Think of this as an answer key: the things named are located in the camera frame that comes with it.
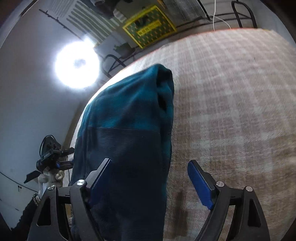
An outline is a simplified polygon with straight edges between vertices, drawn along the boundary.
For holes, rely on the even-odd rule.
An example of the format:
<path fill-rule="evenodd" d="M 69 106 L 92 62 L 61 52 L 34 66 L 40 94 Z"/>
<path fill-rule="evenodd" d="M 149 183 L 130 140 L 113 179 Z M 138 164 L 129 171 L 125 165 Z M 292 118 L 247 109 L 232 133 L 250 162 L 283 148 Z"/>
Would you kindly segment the left hand in white glove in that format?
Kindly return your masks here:
<path fill-rule="evenodd" d="M 42 197 L 46 189 L 52 185 L 58 188 L 62 187 L 64 177 L 64 171 L 56 169 L 51 171 L 44 170 L 44 172 L 38 176 L 39 196 Z"/>

